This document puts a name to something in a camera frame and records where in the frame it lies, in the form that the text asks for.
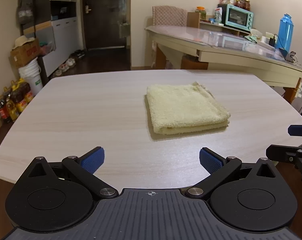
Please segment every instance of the dark brown door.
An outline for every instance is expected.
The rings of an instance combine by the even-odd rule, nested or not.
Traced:
[[[87,49],[125,46],[119,23],[126,19],[126,0],[83,0],[83,23]]]

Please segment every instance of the yellow towel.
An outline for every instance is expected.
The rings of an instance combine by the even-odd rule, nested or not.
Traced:
[[[228,125],[230,113],[197,82],[192,85],[152,85],[147,88],[153,130],[178,134]]]

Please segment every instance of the glass tabletop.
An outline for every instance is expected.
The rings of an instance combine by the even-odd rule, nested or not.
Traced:
[[[228,33],[213,32],[191,27],[165,25],[149,26],[146,28],[146,30],[186,41],[191,41],[204,46],[250,52],[269,59],[279,60],[281,62],[285,62],[286,64],[290,64],[283,58],[278,49],[273,51],[245,38]]]

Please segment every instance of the black cable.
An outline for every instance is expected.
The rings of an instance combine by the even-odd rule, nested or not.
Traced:
[[[278,34],[274,34],[274,36],[277,36],[278,37],[278,41],[280,42],[280,45],[282,46],[282,48],[286,51],[286,49],[283,47],[282,43],[281,43],[281,40],[280,40],[280,37]]]

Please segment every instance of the gray ribbed panel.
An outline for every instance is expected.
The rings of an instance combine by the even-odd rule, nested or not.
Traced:
[[[237,231],[216,219],[202,200],[177,189],[125,189],[115,199],[101,200],[81,224],[57,233],[16,229],[6,240],[293,240],[288,229],[266,234]]]

